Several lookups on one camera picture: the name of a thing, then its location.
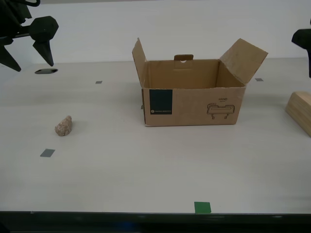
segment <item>green square marker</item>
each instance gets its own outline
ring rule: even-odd
[[[212,212],[209,202],[194,202],[194,210],[196,214],[210,214]]]

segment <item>small stone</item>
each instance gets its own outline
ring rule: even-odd
[[[55,132],[58,136],[66,136],[71,132],[72,119],[71,116],[67,116],[58,125],[55,126]]]

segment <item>printed drawing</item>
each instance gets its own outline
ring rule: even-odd
[[[234,105],[225,105],[225,106],[219,106],[216,103],[210,103],[207,106],[207,114],[210,114],[212,116],[212,119],[215,119],[215,114],[224,114],[225,119],[229,116],[229,114],[234,113]]]

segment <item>cardboard box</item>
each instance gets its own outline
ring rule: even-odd
[[[133,58],[146,126],[231,125],[247,83],[267,52],[239,39],[220,59],[147,61],[138,38]]]

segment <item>white table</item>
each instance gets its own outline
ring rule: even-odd
[[[311,91],[307,59],[267,59],[223,126],[145,127],[133,62],[43,67],[2,88],[0,210],[311,213],[311,138],[284,111]]]

